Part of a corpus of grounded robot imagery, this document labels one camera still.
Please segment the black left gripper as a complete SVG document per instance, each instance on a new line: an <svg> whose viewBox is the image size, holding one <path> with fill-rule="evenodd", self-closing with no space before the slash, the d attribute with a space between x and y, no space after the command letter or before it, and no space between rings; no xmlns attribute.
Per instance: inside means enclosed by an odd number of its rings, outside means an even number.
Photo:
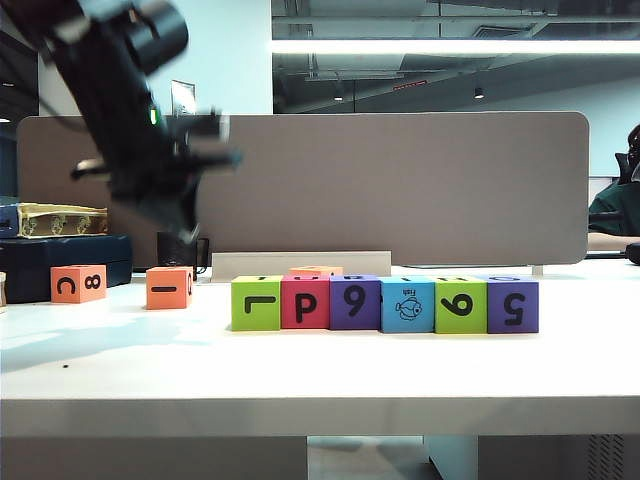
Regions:
<svg viewBox="0 0 640 480"><path fill-rule="evenodd" d="M170 231L185 244L199 234L197 188L204 173L236 169L242 153L232 147L197 150L185 144L108 142L99 156L72 169L72 179L103 181L117 202Z"/></svg>

